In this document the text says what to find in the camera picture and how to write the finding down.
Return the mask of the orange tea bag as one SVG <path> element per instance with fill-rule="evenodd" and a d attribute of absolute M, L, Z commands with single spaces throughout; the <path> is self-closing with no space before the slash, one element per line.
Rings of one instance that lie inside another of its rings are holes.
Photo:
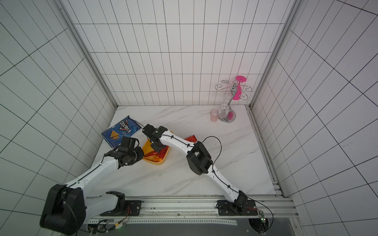
<path fill-rule="evenodd" d="M 160 163 L 164 161 L 164 157 L 161 156 L 154 156 L 153 160 L 154 163 Z"/>

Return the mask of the yellow plastic storage box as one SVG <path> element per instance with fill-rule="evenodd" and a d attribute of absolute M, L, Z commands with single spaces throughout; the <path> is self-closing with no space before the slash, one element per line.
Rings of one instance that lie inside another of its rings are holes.
<path fill-rule="evenodd" d="M 166 146 L 160 152 L 156 152 L 151 147 L 151 144 L 152 142 L 149 139 L 147 139 L 145 145 L 142 148 L 144 152 L 143 160 L 145 160 L 148 163 L 155 164 L 155 165 L 163 164 L 167 159 L 168 153 L 170 151 L 170 147 Z"/>

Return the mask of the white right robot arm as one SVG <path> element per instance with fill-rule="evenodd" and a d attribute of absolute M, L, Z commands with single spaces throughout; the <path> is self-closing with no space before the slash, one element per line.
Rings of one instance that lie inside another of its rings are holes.
<path fill-rule="evenodd" d="M 204 144 L 200 141 L 193 143 L 173 134 L 167 128 L 146 125 L 142 132 L 151 141 L 151 147 L 158 151 L 164 146 L 182 152 L 187 159 L 190 169 L 197 175 L 206 175 L 223 193 L 227 200 L 226 211 L 241 215 L 247 210 L 247 195 L 232 185 L 217 169 L 212 157 Z"/>

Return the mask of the red tea bag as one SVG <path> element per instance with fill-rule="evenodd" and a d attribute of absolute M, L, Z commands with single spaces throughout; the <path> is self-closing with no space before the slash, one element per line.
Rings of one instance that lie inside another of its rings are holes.
<path fill-rule="evenodd" d="M 192 142 L 192 143 L 197 143 L 198 142 L 197 138 L 194 135 L 186 138 L 185 140 L 188 141 L 188 142 Z"/>
<path fill-rule="evenodd" d="M 149 153 L 145 154 L 145 158 L 153 159 L 154 156 L 156 156 L 157 154 L 158 152 L 156 152 L 155 150 L 151 150 Z"/>

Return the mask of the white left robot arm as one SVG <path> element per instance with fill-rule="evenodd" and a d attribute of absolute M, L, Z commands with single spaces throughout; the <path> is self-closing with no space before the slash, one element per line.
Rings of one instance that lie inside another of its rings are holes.
<path fill-rule="evenodd" d="M 144 157 L 137 138 L 124 137 L 121 144 L 104 154 L 102 160 L 76 179 L 53 186 L 41 214 L 42 228 L 65 235 L 75 234 L 88 220 L 98 216 L 138 216 L 141 201 L 127 201 L 117 191 L 89 197 L 106 177 L 124 166 L 131 166 Z"/>

